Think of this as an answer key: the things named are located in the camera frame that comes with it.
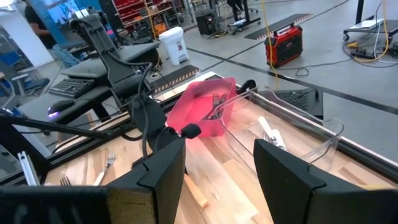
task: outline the silver fork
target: silver fork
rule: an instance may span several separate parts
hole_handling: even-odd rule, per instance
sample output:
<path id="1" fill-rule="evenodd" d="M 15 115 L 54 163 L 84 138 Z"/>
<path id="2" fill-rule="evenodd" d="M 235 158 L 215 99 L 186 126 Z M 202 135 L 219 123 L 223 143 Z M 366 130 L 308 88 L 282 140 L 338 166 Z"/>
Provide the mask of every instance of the silver fork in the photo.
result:
<path id="1" fill-rule="evenodd" d="M 111 165 L 114 163 L 115 160 L 116 160 L 116 155 L 115 155 L 114 151 L 109 152 L 108 159 L 106 160 L 105 168 L 98 175 L 97 179 L 94 181 L 94 186 L 99 186 L 101 184 L 101 181 L 104 179 L 106 171 L 111 167 Z"/>
<path id="2" fill-rule="evenodd" d="M 62 179 L 61 179 L 61 186 L 62 186 L 62 187 L 70 187 L 70 186 L 72 186 L 72 184 L 70 183 L 68 177 L 62 177 Z"/>

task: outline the transparent plastic bin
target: transparent plastic bin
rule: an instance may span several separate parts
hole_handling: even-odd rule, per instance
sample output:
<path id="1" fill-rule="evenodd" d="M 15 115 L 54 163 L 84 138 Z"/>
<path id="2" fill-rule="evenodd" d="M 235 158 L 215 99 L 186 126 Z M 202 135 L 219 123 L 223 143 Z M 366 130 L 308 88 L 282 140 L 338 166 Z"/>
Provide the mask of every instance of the transparent plastic bin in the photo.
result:
<path id="1" fill-rule="evenodd" d="M 280 132 L 288 152 L 329 171 L 344 130 L 343 123 L 338 119 L 317 119 L 282 101 L 268 87 L 264 88 L 265 96 L 255 91 L 238 95 L 216 109 L 232 107 L 228 123 L 219 119 L 229 145 L 243 147 L 252 154 L 255 139 L 269 139 L 257 120 L 263 116 L 271 129 Z"/>
<path id="2" fill-rule="evenodd" d="M 167 124 L 178 133 L 188 124 L 197 124 L 201 129 L 200 137 L 220 136 L 224 133 L 217 117 L 223 119 L 224 124 L 228 123 L 232 107 L 222 109 L 219 115 L 215 116 L 213 97 L 225 97 L 228 101 L 236 96 L 236 81 L 234 78 L 223 78 L 217 80 L 205 80 L 189 84 L 177 104 L 167 116 Z"/>

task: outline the wooden table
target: wooden table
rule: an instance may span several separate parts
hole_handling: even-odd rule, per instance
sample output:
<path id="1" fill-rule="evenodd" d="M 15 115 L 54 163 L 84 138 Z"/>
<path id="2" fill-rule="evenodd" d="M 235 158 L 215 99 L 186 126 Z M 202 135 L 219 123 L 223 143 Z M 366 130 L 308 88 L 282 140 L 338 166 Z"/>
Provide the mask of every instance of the wooden table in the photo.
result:
<path id="1" fill-rule="evenodd" d="M 193 81 L 204 80 L 214 75 L 213 72 L 204 74 Z M 186 89 L 188 83 L 174 90 L 170 90 L 156 98 L 164 100 Z M 237 141 L 231 141 L 227 134 L 222 137 L 196 138 L 187 140 L 186 166 L 190 177 L 209 200 L 209 206 L 200 208 L 194 201 L 186 184 L 183 185 L 180 204 L 178 206 L 176 223 L 272 223 L 267 203 L 263 197 L 261 187 L 256 177 L 254 159 L 252 157 L 252 142 L 248 139 L 248 119 L 250 117 L 266 116 L 271 125 L 276 125 L 286 142 L 287 148 L 292 153 L 306 147 L 303 143 L 291 144 L 295 139 L 307 142 L 308 146 L 319 144 L 311 136 L 305 135 L 301 130 L 295 129 L 280 118 L 267 113 L 260 107 L 250 104 L 243 110 L 234 114 L 229 124 L 229 130 L 235 134 L 247 149 L 239 146 Z M 101 129 L 118 124 L 121 120 L 128 119 L 128 115 L 107 122 Z M 138 130 L 132 130 L 129 136 L 138 136 Z M 76 138 L 74 143 L 83 138 Z M 356 147 L 369 151 L 348 139 Z M 90 185 L 101 172 L 109 151 L 116 152 L 116 162 L 106 174 L 103 184 L 122 176 L 130 170 L 131 163 L 142 156 L 141 142 L 126 141 L 116 138 L 97 149 L 64 164 L 48 173 L 46 183 L 58 185 L 63 176 L 68 176 L 73 185 Z M 388 161 L 380 155 L 375 156 Z M 376 185 L 378 187 L 396 188 L 397 184 L 387 180 L 381 175 L 369 170 L 340 152 L 336 153 L 333 160 L 332 174 L 357 185 Z"/>

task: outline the gray floor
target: gray floor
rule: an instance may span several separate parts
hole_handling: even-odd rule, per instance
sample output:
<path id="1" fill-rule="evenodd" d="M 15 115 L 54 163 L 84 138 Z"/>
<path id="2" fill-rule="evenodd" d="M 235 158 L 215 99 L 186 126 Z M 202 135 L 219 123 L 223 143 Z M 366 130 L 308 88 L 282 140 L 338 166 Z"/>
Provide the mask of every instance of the gray floor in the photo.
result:
<path id="1" fill-rule="evenodd" d="M 250 7 L 260 10 L 252 17 L 262 17 L 261 1 L 248 0 Z M 304 52 L 302 56 L 283 68 L 299 68 L 321 63 L 339 62 L 348 59 L 342 51 L 343 30 L 353 25 L 356 13 L 356 0 L 266 0 L 267 20 L 271 24 L 295 13 L 311 13 L 312 17 L 300 22 L 303 27 Z M 364 18 L 374 14 L 377 1 L 366 1 Z M 398 2 L 388 1 L 387 18 L 398 19 L 394 9 Z M 275 78 L 266 75 L 270 68 L 266 65 L 264 40 L 244 39 L 245 35 L 264 27 L 252 24 L 242 33 L 227 35 L 220 39 L 207 39 L 197 29 L 185 33 L 185 43 L 190 63 L 202 69 L 202 73 L 214 71 L 225 77 L 235 77 L 238 83 L 254 79 L 260 86 L 275 87 Z M 365 40 L 365 34 L 350 34 L 350 40 Z M 372 45 L 375 37 L 366 44 Z M 384 45 L 384 36 L 378 47 Z M 160 50 L 167 63 L 167 54 Z M 369 63 L 371 66 L 386 66 L 385 63 Z M 59 75 L 60 66 L 56 63 L 39 68 L 42 77 L 50 78 L 53 84 L 64 79 Z M 295 70 L 279 70 L 292 81 L 279 79 L 279 90 L 305 88 L 303 85 L 316 85 L 325 89 L 325 119 L 338 118 L 345 124 L 344 136 L 373 151 L 398 162 L 395 137 L 398 127 L 398 76 L 396 67 L 369 68 L 352 60 L 334 65 L 308 68 L 307 77 L 296 77 Z M 388 106 L 387 112 L 382 105 Z"/>

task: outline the red power station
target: red power station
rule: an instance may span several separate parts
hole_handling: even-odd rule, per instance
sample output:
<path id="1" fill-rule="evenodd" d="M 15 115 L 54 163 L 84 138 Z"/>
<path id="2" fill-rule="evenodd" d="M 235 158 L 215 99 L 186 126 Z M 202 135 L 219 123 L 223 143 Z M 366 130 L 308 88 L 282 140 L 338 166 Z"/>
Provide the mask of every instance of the red power station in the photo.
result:
<path id="1" fill-rule="evenodd" d="M 267 64 L 278 68 L 297 58 L 303 52 L 303 29 L 293 23 L 274 31 L 272 37 L 267 37 L 266 45 Z"/>

